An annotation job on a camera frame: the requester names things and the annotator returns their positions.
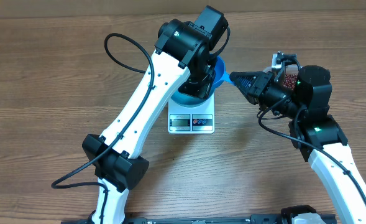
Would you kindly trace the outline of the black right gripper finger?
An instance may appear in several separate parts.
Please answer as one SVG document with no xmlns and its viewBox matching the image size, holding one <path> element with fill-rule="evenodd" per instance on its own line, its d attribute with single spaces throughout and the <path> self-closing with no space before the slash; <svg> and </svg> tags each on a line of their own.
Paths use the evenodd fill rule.
<svg viewBox="0 0 366 224">
<path fill-rule="evenodd" d="M 272 77 L 271 72 L 232 72 L 229 75 L 230 80 L 235 84 L 243 86 L 265 85 Z"/>
<path fill-rule="evenodd" d="M 238 82 L 236 83 L 236 87 L 242 93 L 242 95 L 247 101 L 256 101 L 257 98 L 254 95 L 251 82 L 248 83 Z"/>
</svg>

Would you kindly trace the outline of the white digital kitchen scale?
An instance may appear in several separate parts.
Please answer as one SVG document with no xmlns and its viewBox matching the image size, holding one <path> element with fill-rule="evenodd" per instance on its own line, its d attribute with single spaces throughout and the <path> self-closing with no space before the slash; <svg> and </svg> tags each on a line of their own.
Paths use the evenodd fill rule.
<svg viewBox="0 0 366 224">
<path fill-rule="evenodd" d="M 215 131 L 214 95 L 196 107 L 184 107 L 169 99 L 167 118 L 170 134 L 212 134 Z"/>
</svg>

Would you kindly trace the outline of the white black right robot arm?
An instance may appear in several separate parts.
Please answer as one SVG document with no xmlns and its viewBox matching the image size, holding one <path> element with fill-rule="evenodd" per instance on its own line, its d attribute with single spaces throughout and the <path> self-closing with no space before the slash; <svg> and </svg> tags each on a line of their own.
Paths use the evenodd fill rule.
<svg viewBox="0 0 366 224">
<path fill-rule="evenodd" d="M 332 93 L 329 70 L 298 67 L 294 88 L 282 85 L 284 73 L 232 72 L 231 82 L 249 103 L 259 105 L 259 125 L 289 139 L 300 150 L 326 189 L 342 223 L 366 223 L 366 183 L 348 139 L 329 115 Z"/>
</svg>

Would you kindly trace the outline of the blue plastic measuring scoop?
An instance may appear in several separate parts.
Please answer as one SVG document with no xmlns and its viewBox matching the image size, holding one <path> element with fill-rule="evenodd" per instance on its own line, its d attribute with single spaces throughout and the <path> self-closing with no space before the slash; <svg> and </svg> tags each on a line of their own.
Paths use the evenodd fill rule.
<svg viewBox="0 0 366 224">
<path fill-rule="evenodd" d="M 224 63 L 223 59 L 220 56 L 217 57 L 217 62 L 214 67 L 214 71 L 216 72 L 216 77 L 213 81 L 213 85 L 211 88 L 212 91 L 220 87 L 224 82 L 234 85 L 234 83 L 230 79 L 230 75 L 227 73 L 226 64 Z"/>
</svg>

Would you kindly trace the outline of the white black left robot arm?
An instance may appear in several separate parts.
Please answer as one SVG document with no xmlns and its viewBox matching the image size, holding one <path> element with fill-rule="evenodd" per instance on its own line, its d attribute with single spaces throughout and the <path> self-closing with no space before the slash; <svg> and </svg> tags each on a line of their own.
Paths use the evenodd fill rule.
<svg viewBox="0 0 366 224">
<path fill-rule="evenodd" d="M 230 33 L 224 14 L 211 6 L 194 22 L 174 19 L 161 26 L 155 50 L 147 54 L 149 67 L 121 113 L 82 143 L 99 187 L 89 223 L 124 221 L 128 194 L 149 167 L 141 156 L 144 142 L 163 110 L 170 133 L 214 132 L 213 93 L 225 72 L 216 44 Z"/>
</svg>

